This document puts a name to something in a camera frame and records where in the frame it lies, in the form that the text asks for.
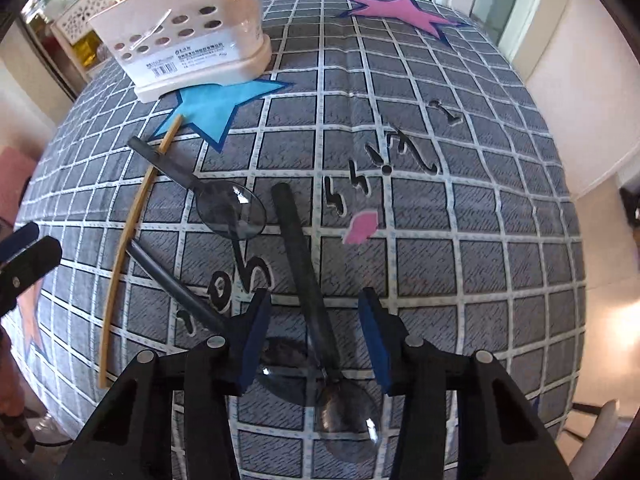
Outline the wooden chopstick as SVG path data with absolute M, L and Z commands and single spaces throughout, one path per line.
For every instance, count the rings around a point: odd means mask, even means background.
M 137 234 L 142 210 L 149 200 L 149 195 L 151 194 L 156 177 L 156 168 L 149 164 L 134 196 L 134 201 L 128 212 L 124 227 L 122 228 L 122 235 L 119 237 L 117 244 L 112 276 L 108 283 L 100 337 L 98 386 L 101 390 L 106 390 L 116 380 L 116 378 L 111 378 L 108 374 L 110 352 L 115 336 L 119 336 L 120 340 L 120 358 L 122 359 L 120 366 L 122 368 L 126 367 L 126 316 L 128 314 L 128 301 L 131 294 L 131 284 L 128 280 L 132 269 L 131 262 L 125 263 L 125 261 L 129 259 L 127 247 Z

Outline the black handled steel spoon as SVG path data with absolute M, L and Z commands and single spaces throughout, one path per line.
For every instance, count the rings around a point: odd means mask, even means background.
M 271 197 L 300 310 L 322 373 L 314 401 L 318 433 L 328 452 L 338 460 L 352 464 L 372 460 L 380 445 L 378 404 L 341 370 L 337 340 L 314 273 L 292 188 L 279 182 L 271 188 Z

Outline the orange star sticker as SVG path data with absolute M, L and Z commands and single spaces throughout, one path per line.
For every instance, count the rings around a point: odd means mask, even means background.
M 29 286 L 20 296 L 17 297 L 17 307 L 20 309 L 22 329 L 23 329 L 23 346 L 25 360 L 28 360 L 30 350 L 35 348 L 38 352 L 48 360 L 46 346 L 42 340 L 42 333 L 38 324 L 38 301 L 42 289 L 43 279 L 36 281 L 35 284 Z

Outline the pink plastic stool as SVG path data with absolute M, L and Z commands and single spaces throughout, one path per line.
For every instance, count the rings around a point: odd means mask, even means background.
M 2 146 L 0 155 L 1 220 L 14 225 L 26 185 L 37 163 L 10 146 Z

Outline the yellow oil bottle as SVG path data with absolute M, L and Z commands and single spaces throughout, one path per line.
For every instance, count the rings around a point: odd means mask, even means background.
M 90 30 L 78 39 L 72 45 L 72 49 L 85 70 L 106 61 L 111 56 L 111 52 L 94 30 Z

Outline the white perforated storage rack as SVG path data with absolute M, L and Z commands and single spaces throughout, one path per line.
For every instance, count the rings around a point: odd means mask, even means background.
M 53 21 L 53 26 L 72 46 L 92 31 L 90 18 L 115 3 L 115 0 L 76 0 Z

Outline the blue star sticker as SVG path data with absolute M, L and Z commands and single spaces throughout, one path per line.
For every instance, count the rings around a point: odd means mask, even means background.
M 231 86 L 200 84 L 180 89 L 177 91 L 177 106 L 151 134 L 150 139 L 162 138 L 176 117 L 181 115 L 181 125 L 189 127 L 211 148 L 221 153 L 241 106 L 291 86 L 292 82 L 254 79 Z

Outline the beige plastic utensil holder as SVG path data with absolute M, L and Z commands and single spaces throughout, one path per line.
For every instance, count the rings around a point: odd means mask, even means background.
M 122 0 L 90 25 L 143 102 L 199 84 L 242 84 L 271 60 L 260 0 Z

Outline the grey checkered tablecloth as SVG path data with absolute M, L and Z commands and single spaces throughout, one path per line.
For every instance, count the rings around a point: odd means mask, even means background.
M 273 57 L 265 78 L 286 88 L 236 109 L 218 153 L 186 126 L 169 156 L 199 178 L 229 179 L 266 210 L 262 234 L 239 244 L 207 229 L 193 193 L 158 175 L 137 238 L 198 296 L 215 272 L 232 280 L 231 315 L 250 288 L 269 288 L 268 337 L 303 344 L 308 330 L 279 233 L 271 188 L 296 200 L 329 311 L 341 367 L 372 396 L 381 444 L 321 439 L 306 370 L 269 377 L 229 401 L 243 479 L 386 479 L 404 398 L 374 381 L 357 312 L 372 287 L 410 333 L 446 352 L 486 349 L 503 364 L 552 439 L 564 425 L 582 358 L 585 269 L 560 155 L 524 84 L 484 32 L 443 27 L 447 42 L 393 18 L 365 18 L 358 0 L 262 0 Z M 21 315 L 6 329 L 29 385 L 76 437 L 99 388 L 103 307 L 128 209 L 149 166 L 127 146 L 151 141 L 177 108 L 149 104 L 111 61 L 81 93 L 44 152 L 18 222 L 38 222 L 63 247 L 36 320 L 42 343 L 25 354 Z M 343 240 L 355 214 L 376 211 L 376 232 Z

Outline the pink star sticker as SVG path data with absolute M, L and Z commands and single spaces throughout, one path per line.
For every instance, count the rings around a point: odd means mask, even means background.
M 416 0 L 346 0 L 354 5 L 352 9 L 340 14 L 340 18 L 360 16 L 360 18 L 390 18 L 403 22 L 428 36 L 450 46 L 449 40 L 442 32 L 443 27 L 469 27 L 462 21 L 451 21 L 439 14 L 424 11 Z

